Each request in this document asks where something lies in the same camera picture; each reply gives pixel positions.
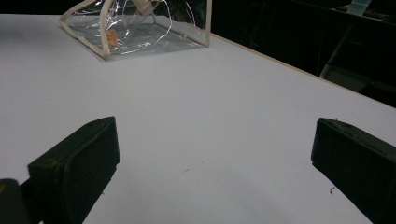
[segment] table surface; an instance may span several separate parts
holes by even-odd
[[[115,116],[121,162],[84,223],[370,223],[312,166],[316,122],[396,145],[394,108],[216,36],[103,61],[57,19],[0,15],[0,178]]]

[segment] clear plastic box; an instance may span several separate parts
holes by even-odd
[[[102,57],[209,45],[212,0],[85,0],[60,24]]]
[[[352,0],[347,10],[347,13],[361,16],[370,5],[371,0]]]

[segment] white table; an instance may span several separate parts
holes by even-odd
[[[394,108],[215,36],[105,62],[57,19],[0,15],[0,178],[115,116],[121,163],[85,223],[370,223],[312,166],[316,122],[396,145]]]

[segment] plastic bag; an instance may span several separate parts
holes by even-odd
[[[211,0],[85,0],[61,26],[102,57],[208,46]]]

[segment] small debris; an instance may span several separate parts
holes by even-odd
[[[330,194],[332,194],[332,191],[335,189],[335,186],[333,186],[332,188],[330,188]]]

